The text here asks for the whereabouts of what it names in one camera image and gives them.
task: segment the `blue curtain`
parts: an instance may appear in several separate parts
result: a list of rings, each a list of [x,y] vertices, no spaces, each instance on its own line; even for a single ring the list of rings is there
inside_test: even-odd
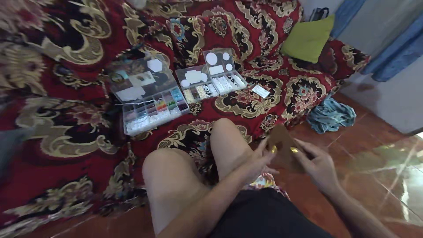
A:
[[[423,13],[361,72],[386,82],[423,55]]]
[[[335,23],[330,35],[337,38],[354,18],[366,0],[344,0],[335,12]]]

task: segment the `tile floor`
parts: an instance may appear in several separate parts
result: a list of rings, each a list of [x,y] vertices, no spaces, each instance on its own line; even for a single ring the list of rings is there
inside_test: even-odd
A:
[[[423,140],[402,135],[342,94],[334,98],[355,109],[354,126],[319,135],[305,122],[291,135],[328,151],[346,191],[393,232],[402,238],[423,237]],[[293,175],[276,178],[288,193],[289,176]],[[307,197],[300,197],[305,201],[302,206],[307,206]],[[40,228],[24,237],[154,237],[147,207],[115,217],[82,216],[68,222],[71,225]]]

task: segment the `hand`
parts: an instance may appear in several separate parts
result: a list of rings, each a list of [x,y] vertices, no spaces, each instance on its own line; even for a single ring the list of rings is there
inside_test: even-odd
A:
[[[245,183],[254,182],[262,173],[279,174],[277,170],[267,167],[275,157],[275,154],[265,150],[268,137],[260,142],[257,149],[245,159],[237,170],[243,173]]]
[[[332,157],[313,144],[297,139],[296,141],[305,151],[314,156],[314,159],[310,160],[301,151],[294,153],[294,157],[302,164],[313,183],[326,195],[332,195],[342,190],[336,176]]]

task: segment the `clear plastic organizer box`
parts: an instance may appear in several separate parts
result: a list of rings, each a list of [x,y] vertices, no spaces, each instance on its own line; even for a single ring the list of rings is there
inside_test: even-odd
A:
[[[110,89],[123,103],[124,132],[135,136],[187,114],[190,109],[160,55],[113,62]]]
[[[181,89],[187,103],[194,103],[205,98],[219,96],[219,92],[212,83],[207,66],[200,65],[176,70]]]
[[[220,95],[247,87],[245,79],[235,70],[231,48],[216,48],[203,52],[209,77]]]

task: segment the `thigh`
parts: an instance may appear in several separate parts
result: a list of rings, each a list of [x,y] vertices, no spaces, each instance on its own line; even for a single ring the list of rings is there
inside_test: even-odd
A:
[[[210,135],[210,146],[216,162],[219,180],[237,168],[249,153],[250,148],[236,125],[227,118],[217,120]]]
[[[156,235],[209,191],[201,182],[193,159],[179,149],[150,153],[143,164],[143,177]]]

